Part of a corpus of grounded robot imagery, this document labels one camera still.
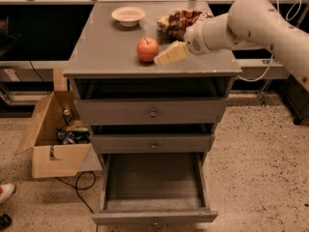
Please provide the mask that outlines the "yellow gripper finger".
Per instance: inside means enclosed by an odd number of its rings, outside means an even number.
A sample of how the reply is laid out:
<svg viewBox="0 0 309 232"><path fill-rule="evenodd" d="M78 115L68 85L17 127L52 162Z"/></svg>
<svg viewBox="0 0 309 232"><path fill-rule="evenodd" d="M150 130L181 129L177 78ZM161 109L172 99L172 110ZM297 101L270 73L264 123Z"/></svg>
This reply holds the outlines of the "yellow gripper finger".
<svg viewBox="0 0 309 232"><path fill-rule="evenodd" d="M154 63L164 66L185 59L188 55L188 47L185 42L175 41L154 58Z"/></svg>

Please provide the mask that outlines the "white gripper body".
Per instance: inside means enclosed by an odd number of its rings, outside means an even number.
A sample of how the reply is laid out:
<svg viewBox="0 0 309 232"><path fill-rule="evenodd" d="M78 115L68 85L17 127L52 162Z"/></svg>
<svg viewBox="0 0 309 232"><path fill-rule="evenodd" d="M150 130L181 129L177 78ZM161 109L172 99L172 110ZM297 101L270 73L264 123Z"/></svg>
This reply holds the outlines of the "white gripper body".
<svg viewBox="0 0 309 232"><path fill-rule="evenodd" d="M196 22L185 30L184 42L189 51L195 55L202 55L210 52L204 41L204 25L204 22Z"/></svg>

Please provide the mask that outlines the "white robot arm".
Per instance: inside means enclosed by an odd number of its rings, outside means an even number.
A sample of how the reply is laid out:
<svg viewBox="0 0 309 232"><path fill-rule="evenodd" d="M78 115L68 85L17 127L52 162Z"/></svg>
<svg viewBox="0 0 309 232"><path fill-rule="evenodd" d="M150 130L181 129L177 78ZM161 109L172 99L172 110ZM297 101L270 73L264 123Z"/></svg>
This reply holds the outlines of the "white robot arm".
<svg viewBox="0 0 309 232"><path fill-rule="evenodd" d="M162 66L189 52L201 55L251 45L270 52L309 91L309 34L291 25L267 0L237 0L226 14L200 14L185 28L183 42L172 43L154 62Z"/></svg>

